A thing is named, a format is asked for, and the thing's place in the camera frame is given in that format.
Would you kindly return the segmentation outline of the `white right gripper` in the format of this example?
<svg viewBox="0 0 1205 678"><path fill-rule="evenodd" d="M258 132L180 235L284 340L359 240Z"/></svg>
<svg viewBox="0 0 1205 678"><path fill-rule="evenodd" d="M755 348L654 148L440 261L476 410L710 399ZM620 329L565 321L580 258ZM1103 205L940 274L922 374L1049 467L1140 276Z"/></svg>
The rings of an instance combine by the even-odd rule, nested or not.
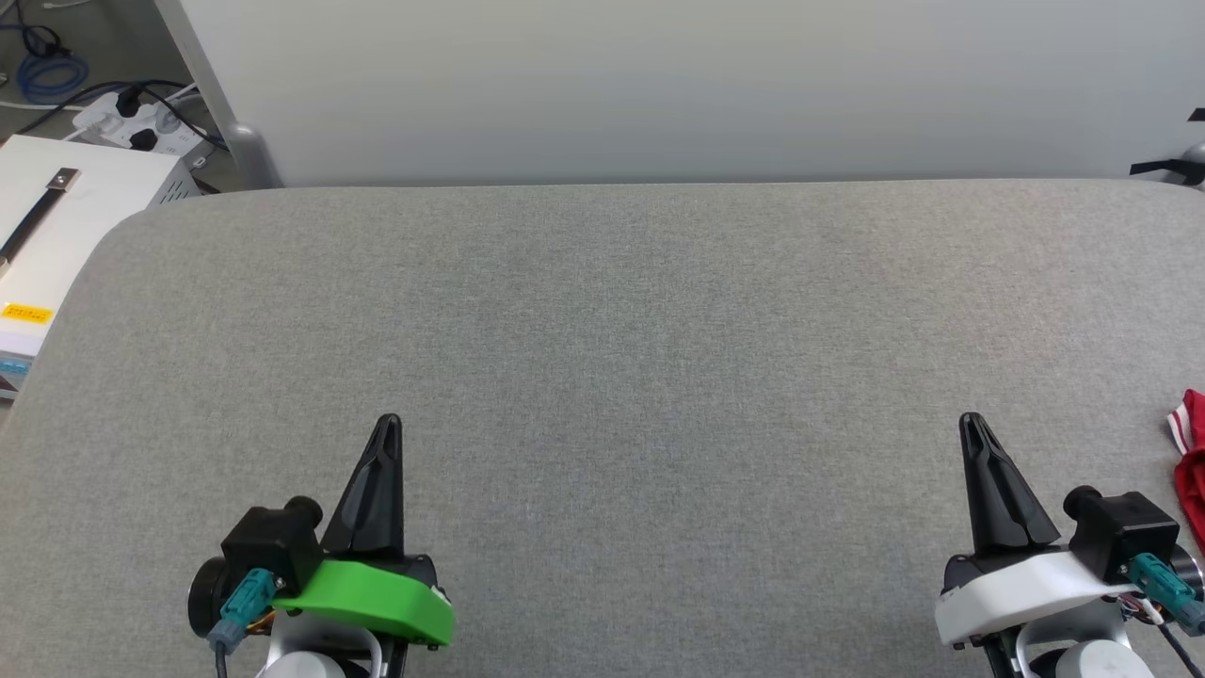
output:
<svg viewBox="0 0 1205 678"><path fill-rule="evenodd" d="M958 432L975 553L1033 553L1054 544L1058 527L986 417L964 412ZM956 645L1136 589L1103 582L1071 552L1047 553L944 592L935 621L941 642Z"/></svg>

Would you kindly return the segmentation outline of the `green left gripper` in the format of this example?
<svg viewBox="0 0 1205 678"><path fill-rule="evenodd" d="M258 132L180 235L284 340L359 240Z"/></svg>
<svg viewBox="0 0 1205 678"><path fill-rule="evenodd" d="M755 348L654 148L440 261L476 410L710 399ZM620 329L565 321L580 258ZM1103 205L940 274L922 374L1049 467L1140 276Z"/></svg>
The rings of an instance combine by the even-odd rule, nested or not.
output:
<svg viewBox="0 0 1205 678"><path fill-rule="evenodd" d="M331 554L404 556L402 421L380 415L324 533ZM301 612L413 645L446 647L455 609L431 558L402 558L380 567L328 558L294 596L277 597L280 613Z"/></svg>

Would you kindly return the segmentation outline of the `red white sports jersey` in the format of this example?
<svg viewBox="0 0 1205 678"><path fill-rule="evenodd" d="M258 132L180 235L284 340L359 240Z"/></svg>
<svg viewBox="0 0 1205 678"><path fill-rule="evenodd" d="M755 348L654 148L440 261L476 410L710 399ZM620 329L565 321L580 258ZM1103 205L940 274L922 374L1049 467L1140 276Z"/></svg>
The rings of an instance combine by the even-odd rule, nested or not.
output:
<svg viewBox="0 0 1205 678"><path fill-rule="evenodd" d="M1205 393L1186 390L1166 424L1181 455L1172 473L1175 493L1197 548L1205 555Z"/></svg>

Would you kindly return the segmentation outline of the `grey metal leg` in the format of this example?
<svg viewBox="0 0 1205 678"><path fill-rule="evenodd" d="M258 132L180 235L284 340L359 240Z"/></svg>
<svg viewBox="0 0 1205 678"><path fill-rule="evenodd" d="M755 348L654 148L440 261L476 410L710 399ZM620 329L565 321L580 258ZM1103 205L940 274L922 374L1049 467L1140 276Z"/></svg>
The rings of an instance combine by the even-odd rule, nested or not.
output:
<svg viewBox="0 0 1205 678"><path fill-rule="evenodd" d="M217 69L219 19L230 16L233 0L153 0L177 51L184 58L202 99L214 116L233 163L252 189L283 187L268 143L253 126L239 120Z"/></svg>

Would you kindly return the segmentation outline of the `white metal equipment box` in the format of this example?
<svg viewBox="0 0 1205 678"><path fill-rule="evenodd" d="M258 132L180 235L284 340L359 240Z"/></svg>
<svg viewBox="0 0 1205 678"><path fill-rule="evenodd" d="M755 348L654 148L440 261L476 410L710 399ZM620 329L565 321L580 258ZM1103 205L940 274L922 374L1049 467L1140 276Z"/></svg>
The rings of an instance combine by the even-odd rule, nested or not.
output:
<svg viewBox="0 0 1205 678"><path fill-rule="evenodd" d="M0 246L60 169L78 169L78 179L0 276L0 402L24 387L96 244L137 212L201 193L174 155L13 135L0 143Z"/></svg>

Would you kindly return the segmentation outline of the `white power strip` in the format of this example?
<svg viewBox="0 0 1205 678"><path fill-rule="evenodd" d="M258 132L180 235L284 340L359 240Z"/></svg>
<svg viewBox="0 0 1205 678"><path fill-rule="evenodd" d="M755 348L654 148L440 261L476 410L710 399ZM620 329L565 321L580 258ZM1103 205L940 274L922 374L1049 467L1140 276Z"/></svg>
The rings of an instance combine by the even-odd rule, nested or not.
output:
<svg viewBox="0 0 1205 678"><path fill-rule="evenodd" d="M124 89L100 95L74 116L74 132L65 140L130 151L128 142L130 134L153 128L159 134L155 153L196 159L202 157L202 151L210 149L211 145L202 138L202 130L186 125L186 120L171 110L176 104L171 99L164 104L142 90L139 98L142 107L139 108L137 118L120 119L114 104L122 90Z"/></svg>

